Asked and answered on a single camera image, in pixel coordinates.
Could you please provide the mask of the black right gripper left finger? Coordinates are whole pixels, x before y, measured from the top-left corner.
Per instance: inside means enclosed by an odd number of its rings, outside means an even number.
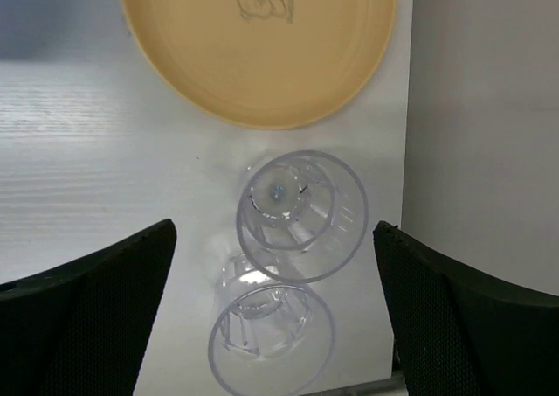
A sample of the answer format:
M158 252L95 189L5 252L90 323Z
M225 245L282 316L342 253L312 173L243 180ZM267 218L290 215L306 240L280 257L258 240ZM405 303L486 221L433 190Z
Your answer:
M3 395L131 395L176 249L165 219L1 286Z

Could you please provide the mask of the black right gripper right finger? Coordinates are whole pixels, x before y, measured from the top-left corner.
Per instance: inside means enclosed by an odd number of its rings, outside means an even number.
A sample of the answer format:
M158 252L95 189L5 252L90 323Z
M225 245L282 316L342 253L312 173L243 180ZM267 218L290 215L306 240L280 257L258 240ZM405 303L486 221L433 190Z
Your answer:
M410 395L556 395L558 298L445 256L388 222L376 264Z

